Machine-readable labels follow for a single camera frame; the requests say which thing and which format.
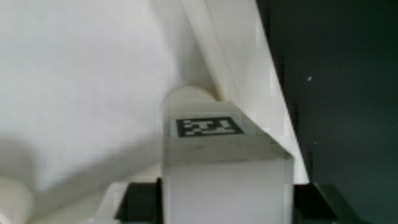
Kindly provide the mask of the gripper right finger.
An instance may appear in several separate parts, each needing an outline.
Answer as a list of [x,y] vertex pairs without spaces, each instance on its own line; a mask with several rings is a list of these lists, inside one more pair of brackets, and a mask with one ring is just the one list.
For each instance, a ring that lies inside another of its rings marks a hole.
[[334,185],[309,183],[295,186],[292,224],[373,224],[348,205]]

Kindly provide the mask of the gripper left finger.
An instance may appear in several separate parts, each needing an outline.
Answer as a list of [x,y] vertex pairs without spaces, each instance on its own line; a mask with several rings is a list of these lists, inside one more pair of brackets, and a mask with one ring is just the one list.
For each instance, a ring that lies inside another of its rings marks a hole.
[[110,185],[87,224],[164,224],[160,178]]

